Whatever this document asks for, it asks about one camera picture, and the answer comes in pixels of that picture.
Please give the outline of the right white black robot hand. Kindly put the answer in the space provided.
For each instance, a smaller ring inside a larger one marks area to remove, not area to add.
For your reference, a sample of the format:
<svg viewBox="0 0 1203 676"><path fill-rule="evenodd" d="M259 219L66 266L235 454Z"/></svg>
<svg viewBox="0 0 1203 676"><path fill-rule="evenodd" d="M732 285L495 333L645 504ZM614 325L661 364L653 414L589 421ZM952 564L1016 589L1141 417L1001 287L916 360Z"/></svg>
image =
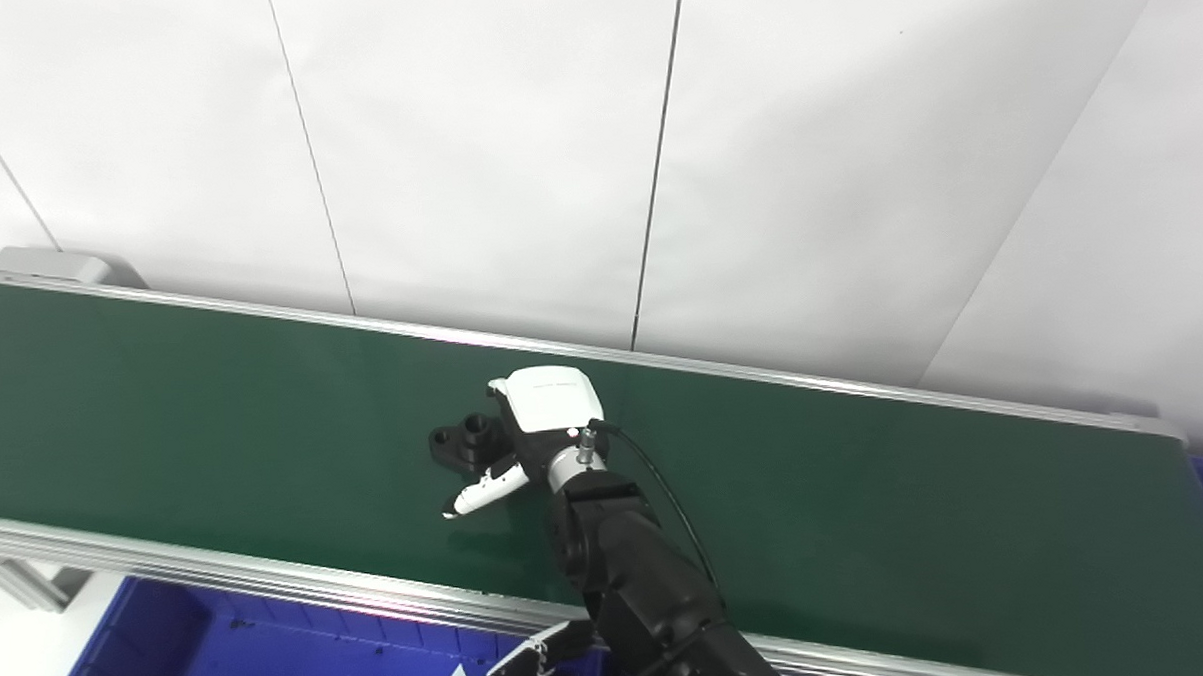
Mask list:
<svg viewBox="0 0 1203 676"><path fill-rule="evenodd" d="M494 415L470 413L433 429L428 450L442 467L470 478L443 504L452 520L531 484L559 492L580 474L608 467L610 440L589 376L569 366L534 366L488 380Z"/></svg>

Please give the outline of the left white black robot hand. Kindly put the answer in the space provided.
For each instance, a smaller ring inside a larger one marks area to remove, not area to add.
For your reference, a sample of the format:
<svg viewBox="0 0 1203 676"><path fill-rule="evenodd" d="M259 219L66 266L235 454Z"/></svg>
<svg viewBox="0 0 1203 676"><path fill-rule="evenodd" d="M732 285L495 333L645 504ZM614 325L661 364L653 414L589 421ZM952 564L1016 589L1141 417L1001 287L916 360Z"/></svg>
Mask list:
<svg viewBox="0 0 1203 676"><path fill-rule="evenodd" d="M482 676L577 676L567 668L593 648L595 625L589 619L568 619L537 631L512 647ZM468 676L466 668L454 668L450 676Z"/></svg>

